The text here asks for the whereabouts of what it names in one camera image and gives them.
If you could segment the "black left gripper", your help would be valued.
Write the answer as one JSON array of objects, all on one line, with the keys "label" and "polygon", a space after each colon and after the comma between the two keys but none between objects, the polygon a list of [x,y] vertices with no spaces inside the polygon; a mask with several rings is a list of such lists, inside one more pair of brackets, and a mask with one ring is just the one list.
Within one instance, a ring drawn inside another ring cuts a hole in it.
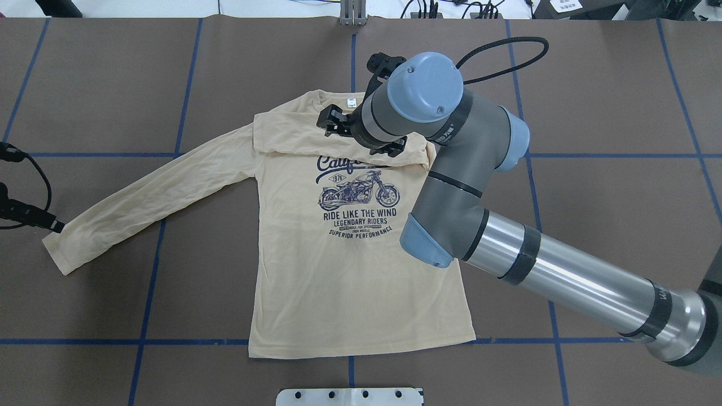
[{"label": "black left gripper", "polygon": [[57,216],[22,201],[10,200],[4,183],[1,183],[1,218],[20,224],[38,224],[38,228],[53,233],[62,233],[65,228],[65,223],[59,221]]}]

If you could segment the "silver grey blue right arm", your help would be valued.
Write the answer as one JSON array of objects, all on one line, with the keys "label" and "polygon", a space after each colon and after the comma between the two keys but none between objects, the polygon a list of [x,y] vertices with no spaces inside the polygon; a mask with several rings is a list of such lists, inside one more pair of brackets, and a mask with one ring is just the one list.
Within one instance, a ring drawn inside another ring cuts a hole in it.
[{"label": "silver grey blue right arm", "polygon": [[400,234],[407,254],[441,269],[464,262],[644,345],[666,365],[720,376],[720,268],[694,290],[671,289],[511,218],[502,203],[512,198],[487,193],[524,159],[527,124],[469,89],[444,54],[377,53],[368,69],[361,101],[349,112],[330,103],[316,124],[371,155],[399,157],[413,135],[436,147]]}]

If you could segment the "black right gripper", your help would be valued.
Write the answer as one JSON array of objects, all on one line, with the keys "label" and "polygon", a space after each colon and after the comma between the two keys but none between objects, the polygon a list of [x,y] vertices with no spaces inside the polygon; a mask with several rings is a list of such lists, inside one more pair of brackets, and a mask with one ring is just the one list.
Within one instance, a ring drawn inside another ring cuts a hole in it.
[{"label": "black right gripper", "polygon": [[316,126],[325,129],[324,136],[351,137],[369,150],[371,155],[396,157],[404,152],[408,136],[392,134],[377,123],[373,113],[344,113],[335,104],[323,108]]}]

